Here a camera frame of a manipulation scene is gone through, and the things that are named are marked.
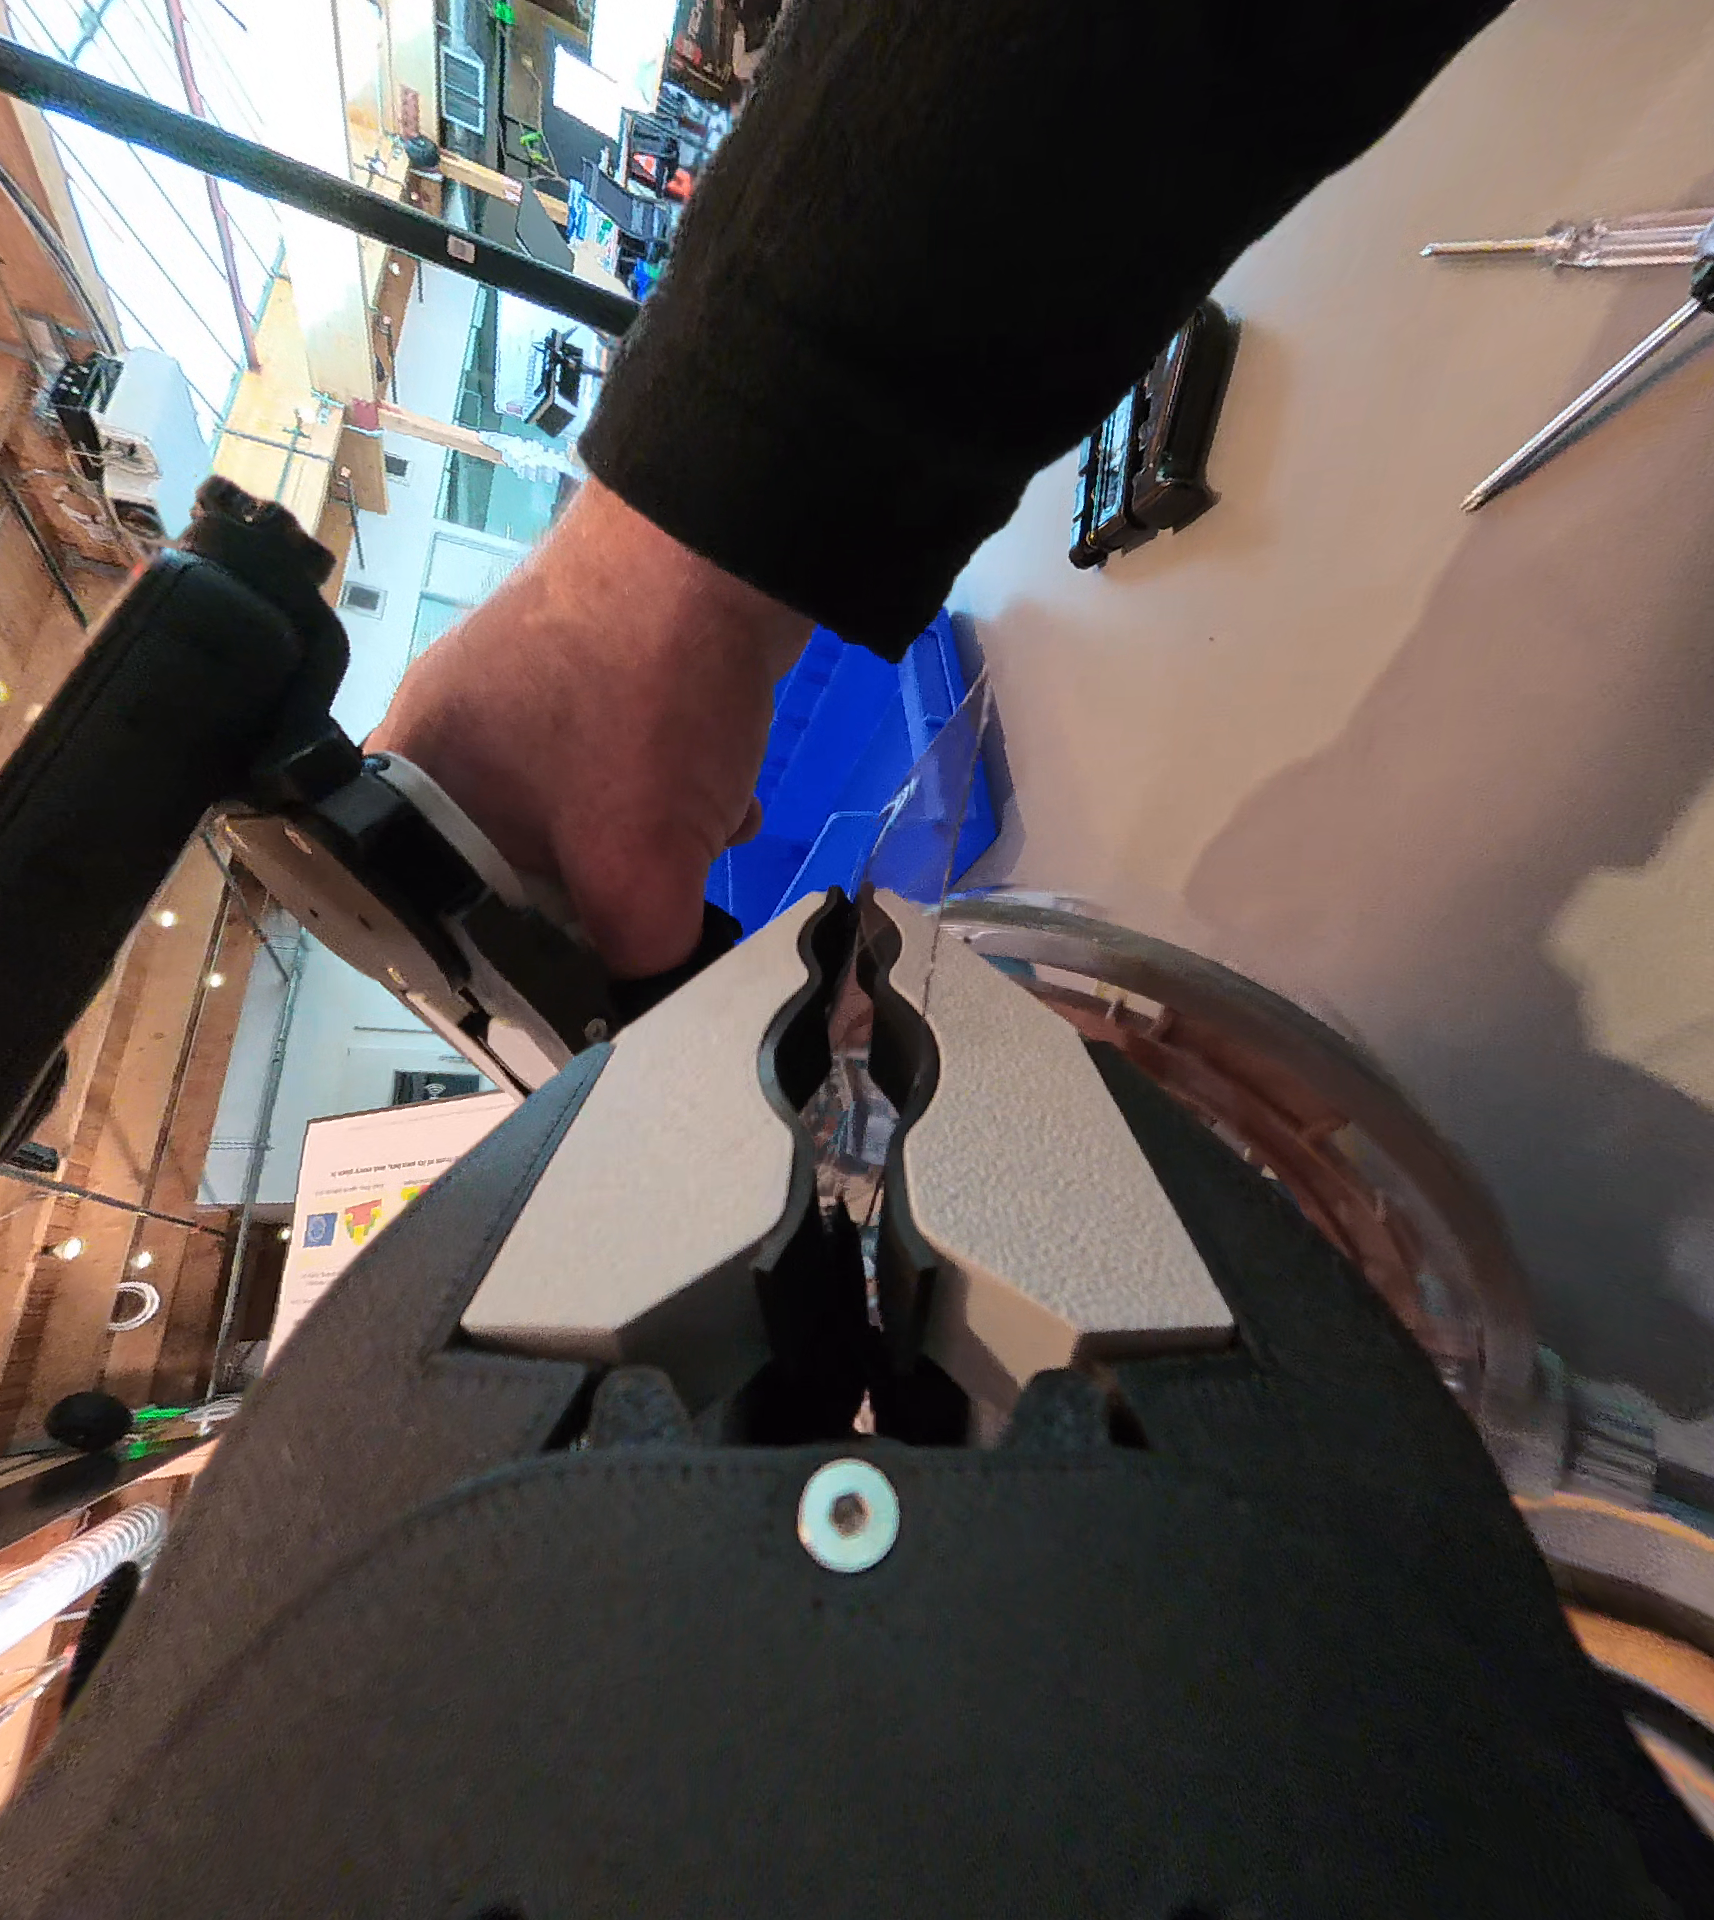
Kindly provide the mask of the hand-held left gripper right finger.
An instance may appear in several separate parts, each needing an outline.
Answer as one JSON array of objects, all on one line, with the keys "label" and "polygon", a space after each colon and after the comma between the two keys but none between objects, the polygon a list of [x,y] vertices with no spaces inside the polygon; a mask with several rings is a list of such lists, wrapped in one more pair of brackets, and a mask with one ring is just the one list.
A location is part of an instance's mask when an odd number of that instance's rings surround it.
[{"label": "hand-held left gripper right finger", "polygon": [[1047,1372],[1223,1356],[1236,1320],[1086,1039],[891,892],[859,911],[884,1351],[973,1420]]}]

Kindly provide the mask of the person's right hand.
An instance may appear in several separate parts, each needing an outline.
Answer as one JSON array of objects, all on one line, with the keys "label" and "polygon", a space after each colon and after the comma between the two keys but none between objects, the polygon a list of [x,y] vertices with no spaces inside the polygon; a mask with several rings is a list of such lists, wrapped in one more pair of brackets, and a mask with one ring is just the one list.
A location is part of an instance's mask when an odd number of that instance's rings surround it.
[{"label": "person's right hand", "polygon": [[665,974],[700,943],[710,866],[755,832],[774,690],[809,631],[590,480],[412,663],[364,750],[560,882],[611,974]]}]

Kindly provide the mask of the small metal rod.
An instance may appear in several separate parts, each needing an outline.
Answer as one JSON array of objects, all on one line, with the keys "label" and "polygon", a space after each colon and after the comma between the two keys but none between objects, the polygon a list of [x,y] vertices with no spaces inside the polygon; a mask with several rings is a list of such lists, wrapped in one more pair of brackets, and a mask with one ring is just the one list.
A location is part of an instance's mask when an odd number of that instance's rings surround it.
[{"label": "small metal rod", "polygon": [[1639,382],[1664,354],[1670,354],[1687,331],[1714,321],[1714,257],[1688,268],[1688,290],[1681,310],[1666,316],[1650,335],[1644,335],[1628,354],[1602,370],[1589,386],[1557,409],[1525,445],[1504,456],[1485,480],[1481,480],[1461,501],[1463,516],[1474,516],[1496,495],[1511,494],[1521,480],[1554,460],[1589,423],[1618,396]]}]

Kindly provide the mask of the white instruction board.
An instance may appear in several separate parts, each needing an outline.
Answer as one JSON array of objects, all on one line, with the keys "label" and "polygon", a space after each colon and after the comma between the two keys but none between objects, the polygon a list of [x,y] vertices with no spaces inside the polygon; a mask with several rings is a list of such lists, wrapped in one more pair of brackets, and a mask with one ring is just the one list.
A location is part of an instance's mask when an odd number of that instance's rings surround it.
[{"label": "white instruction board", "polygon": [[518,1095],[473,1092],[309,1125],[266,1365],[347,1263],[518,1103]]}]

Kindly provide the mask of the black ceiling pipe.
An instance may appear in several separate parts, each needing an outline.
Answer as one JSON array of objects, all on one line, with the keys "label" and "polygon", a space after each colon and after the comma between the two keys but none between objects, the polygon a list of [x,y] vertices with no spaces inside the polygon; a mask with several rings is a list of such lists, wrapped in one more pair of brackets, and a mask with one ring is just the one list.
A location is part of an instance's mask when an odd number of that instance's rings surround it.
[{"label": "black ceiling pipe", "polygon": [[624,341],[636,302],[0,36],[0,96]]}]

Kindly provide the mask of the clear maze ball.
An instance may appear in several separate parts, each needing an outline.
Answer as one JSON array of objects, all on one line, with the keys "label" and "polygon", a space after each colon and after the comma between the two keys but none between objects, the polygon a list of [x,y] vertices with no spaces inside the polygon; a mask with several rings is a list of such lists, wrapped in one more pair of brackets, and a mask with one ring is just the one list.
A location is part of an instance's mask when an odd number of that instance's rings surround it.
[{"label": "clear maze ball", "polygon": [[1670,1461],[1644,1397],[1538,1342],[1484,1181],[1371,1054],[1246,974],[1086,914],[980,892],[952,937],[1218,1132],[1404,1320],[1492,1447],[1563,1616],[1714,1840],[1714,1476]]}]

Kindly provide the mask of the clear plastic shell piece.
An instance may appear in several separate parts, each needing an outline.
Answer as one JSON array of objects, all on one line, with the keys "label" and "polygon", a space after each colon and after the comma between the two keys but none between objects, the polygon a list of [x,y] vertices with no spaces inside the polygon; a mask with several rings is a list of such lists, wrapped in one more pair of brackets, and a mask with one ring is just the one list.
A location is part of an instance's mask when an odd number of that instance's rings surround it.
[{"label": "clear plastic shell piece", "polygon": [[821,1210],[839,1207],[859,1230],[878,1217],[896,1099],[870,1074],[874,1001],[859,976],[887,972],[921,1014],[935,969],[941,907],[960,868],[960,837],[987,720],[995,712],[987,672],[919,758],[859,868],[857,926],[828,999],[828,1078],[807,1127],[817,1146]]}]

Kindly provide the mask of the blue plastic bin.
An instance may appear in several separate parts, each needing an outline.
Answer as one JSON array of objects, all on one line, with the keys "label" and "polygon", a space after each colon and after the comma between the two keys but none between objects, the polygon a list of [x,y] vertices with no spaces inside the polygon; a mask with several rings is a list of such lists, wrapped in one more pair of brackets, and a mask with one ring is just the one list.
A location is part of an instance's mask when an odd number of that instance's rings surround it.
[{"label": "blue plastic bin", "polygon": [[[755,783],[760,829],[710,866],[707,903],[748,935],[827,889],[857,897],[884,809],[980,672],[981,645],[952,613],[937,613],[898,663],[816,630],[775,690]],[[1008,801],[1009,772],[992,715],[953,882],[995,846]]]}]

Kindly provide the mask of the person's right forearm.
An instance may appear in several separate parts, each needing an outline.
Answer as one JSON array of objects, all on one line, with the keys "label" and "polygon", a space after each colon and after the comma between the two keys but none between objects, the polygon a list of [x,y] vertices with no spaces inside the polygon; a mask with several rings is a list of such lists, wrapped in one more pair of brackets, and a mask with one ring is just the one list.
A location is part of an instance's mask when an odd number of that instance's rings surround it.
[{"label": "person's right forearm", "polygon": [[1040,469],[1500,2],[789,2],[581,437],[901,651]]}]

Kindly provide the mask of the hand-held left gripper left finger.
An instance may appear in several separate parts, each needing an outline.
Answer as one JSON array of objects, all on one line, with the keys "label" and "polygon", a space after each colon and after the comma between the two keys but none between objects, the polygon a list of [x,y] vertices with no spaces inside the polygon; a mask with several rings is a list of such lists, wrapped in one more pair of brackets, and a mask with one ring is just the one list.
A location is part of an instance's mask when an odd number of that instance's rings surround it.
[{"label": "hand-held left gripper left finger", "polygon": [[859,1242],[809,1125],[853,903],[802,900],[606,1049],[461,1310],[478,1346],[661,1372],[689,1412],[775,1367],[853,1397]]}]

